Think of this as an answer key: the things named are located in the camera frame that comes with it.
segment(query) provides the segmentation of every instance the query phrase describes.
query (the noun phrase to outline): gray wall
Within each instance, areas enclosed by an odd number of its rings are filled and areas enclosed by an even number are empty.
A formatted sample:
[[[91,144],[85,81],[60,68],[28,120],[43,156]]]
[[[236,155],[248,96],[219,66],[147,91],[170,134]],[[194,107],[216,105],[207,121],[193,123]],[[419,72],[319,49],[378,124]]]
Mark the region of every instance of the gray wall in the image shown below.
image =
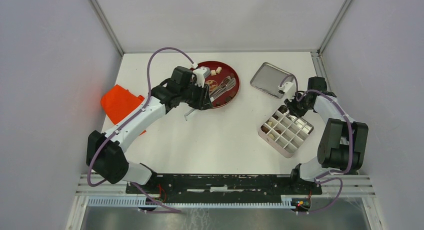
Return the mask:
[[[62,229],[120,57],[88,0],[0,0],[0,229]]]
[[[369,126],[363,170],[390,229],[422,229],[424,0],[354,0],[323,59],[333,90]]]
[[[317,49],[344,0],[98,0],[126,52]]]

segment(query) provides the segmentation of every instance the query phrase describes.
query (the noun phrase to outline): metal tray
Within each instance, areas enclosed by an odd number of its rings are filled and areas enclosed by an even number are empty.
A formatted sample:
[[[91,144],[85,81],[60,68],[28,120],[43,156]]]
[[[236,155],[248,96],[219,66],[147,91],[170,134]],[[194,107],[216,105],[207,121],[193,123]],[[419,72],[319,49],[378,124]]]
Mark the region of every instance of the metal tray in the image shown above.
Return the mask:
[[[278,85],[284,77],[290,74],[291,73],[288,71],[280,69],[268,62],[264,62],[250,80],[250,85],[268,95],[281,99],[284,94],[279,93]],[[289,77],[286,82],[293,80],[293,78]]]

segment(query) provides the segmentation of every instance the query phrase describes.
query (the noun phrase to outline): table top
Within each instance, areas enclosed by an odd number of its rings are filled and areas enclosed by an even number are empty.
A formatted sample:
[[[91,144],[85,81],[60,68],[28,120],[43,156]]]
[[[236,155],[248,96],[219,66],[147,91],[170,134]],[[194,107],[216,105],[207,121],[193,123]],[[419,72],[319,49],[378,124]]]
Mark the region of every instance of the table top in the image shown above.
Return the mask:
[[[262,124],[283,104],[283,99],[267,95],[250,85],[263,62],[269,62],[296,75],[299,90],[306,90],[308,78],[316,76],[310,53],[249,52],[190,53],[197,63],[221,61],[230,65],[240,78],[237,96],[226,106],[195,111],[186,121],[191,108],[181,103],[166,116],[147,128],[125,153],[128,160],[141,162],[159,173],[191,174],[290,174],[298,163],[317,155],[325,124],[317,113],[309,111],[304,119],[314,126],[292,158],[285,158],[258,135]],[[147,96],[146,67],[151,54],[125,54],[116,84],[134,95]],[[176,66],[190,68],[179,53],[158,54],[152,61],[152,87],[169,78]],[[113,126],[108,117],[103,129]]]

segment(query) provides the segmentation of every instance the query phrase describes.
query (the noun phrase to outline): wire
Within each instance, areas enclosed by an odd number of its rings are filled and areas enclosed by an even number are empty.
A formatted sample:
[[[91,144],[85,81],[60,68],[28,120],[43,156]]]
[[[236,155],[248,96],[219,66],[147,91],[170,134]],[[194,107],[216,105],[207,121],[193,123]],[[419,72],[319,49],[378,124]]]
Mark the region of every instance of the wire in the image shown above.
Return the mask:
[[[299,85],[298,85],[298,80],[297,80],[297,78],[296,78],[296,76],[294,76],[293,74],[290,74],[290,75],[287,75],[286,77],[284,77],[284,79],[281,81],[281,83],[280,83],[280,86],[282,86],[283,85],[283,82],[288,78],[288,77],[293,77],[294,78],[294,80],[296,81],[296,92],[298,92],[299,91]],[[346,112],[341,108],[341,106],[336,102],[336,101],[334,101],[333,99],[331,99],[329,96],[327,96],[327,95],[325,95],[324,93],[322,93],[322,92],[320,92],[320,91],[317,91],[317,90],[306,90],[302,95],[301,95],[301,97],[300,98],[297,98],[297,96],[295,95],[294,97],[296,98],[296,100],[297,101],[301,101],[304,97],[305,97],[305,95],[307,94],[307,93],[309,93],[309,92],[312,92],[312,93],[317,93],[317,94],[319,94],[319,95],[321,95],[321,96],[323,96],[324,98],[326,98],[327,100],[329,100],[336,108],[337,108],[337,110],[340,112],[340,114],[342,115],[342,117],[343,117],[343,119],[346,121],[346,124],[347,124],[347,131],[348,131],[348,136],[349,136],[349,160],[348,160],[348,163],[347,163],[347,167],[346,167],[346,169],[345,170],[343,170],[343,171],[339,171],[339,170],[335,170],[335,171],[331,171],[331,170],[329,170],[328,172],[325,172],[325,173],[323,173],[323,174],[321,174],[321,175],[319,175],[319,176],[317,176],[316,178],[315,178],[315,183],[316,184],[324,184],[324,183],[327,183],[327,182],[329,182],[329,181],[333,181],[333,180],[339,180],[340,181],[340,189],[338,190],[339,192],[337,193],[337,195],[335,196],[335,198],[333,199],[333,201],[332,202],[330,202],[330,204],[328,204],[327,206],[325,206],[325,207],[323,207],[323,208],[320,208],[320,209],[317,209],[317,210],[313,210],[313,211],[309,211],[308,213],[305,213],[305,214],[309,214],[309,213],[315,213],[315,212],[320,212],[320,211],[323,211],[323,210],[325,210],[325,209],[327,209],[327,208],[329,208],[329,207],[331,207],[332,205],[334,205],[334,203],[336,202],[336,200],[339,198],[339,196],[340,196],[340,194],[341,194],[341,191],[342,191],[342,188],[343,188],[343,180],[340,178],[340,177],[333,177],[333,178],[330,178],[330,179],[327,179],[327,180],[324,180],[324,181],[317,181],[318,179],[321,179],[321,178],[323,178],[323,177],[325,177],[325,176],[327,176],[327,175],[329,175],[329,174],[331,174],[331,173],[341,173],[341,174],[345,174],[345,173],[348,173],[350,170],[351,170],[351,168],[352,168],[352,159],[353,159],[353,154],[354,154],[354,146],[353,146],[353,131],[352,131],[352,125],[351,125],[351,122],[349,121],[349,118],[347,117],[347,114],[346,114]]]
[[[181,54],[183,54],[192,64],[194,64],[195,62],[182,50],[174,48],[174,47],[163,47],[160,48],[159,50],[155,51],[151,56],[150,59],[148,60],[147,63],[147,87],[148,87],[148,95],[147,95],[147,99],[144,102],[144,105],[141,107],[140,110],[138,110],[137,112],[135,112],[130,118],[128,118],[121,126],[119,126],[116,131],[120,131],[122,130],[128,123],[130,123],[134,118],[136,118],[141,112],[143,112],[145,110],[145,108],[149,105],[150,99],[152,98],[152,84],[150,81],[150,65],[152,63],[153,57],[155,57],[156,54],[158,54],[161,51],[164,50],[174,50],[174,51],[178,51]],[[97,157],[99,156],[100,152],[103,150],[104,146],[114,137],[116,136],[116,131],[114,131],[109,137],[106,138],[106,140],[104,140],[104,142],[98,147],[97,151],[94,153],[93,158],[91,159],[91,162],[88,166],[88,173],[87,173],[87,183],[89,186],[91,187],[95,187],[98,186],[100,184],[102,184],[103,182],[106,181],[106,179],[103,179],[97,183],[92,183],[91,181],[91,172],[93,170],[93,166],[94,166],[94,162],[96,161]],[[138,185],[136,182],[131,182],[132,185],[136,186],[144,195],[146,195],[146,197],[148,199],[150,199],[152,202],[156,203],[157,205],[164,207],[166,209],[169,209],[169,211],[152,211],[149,213],[180,213],[180,210],[168,207],[163,205],[162,203],[160,203],[159,201],[154,200],[151,196],[149,196],[140,185]]]

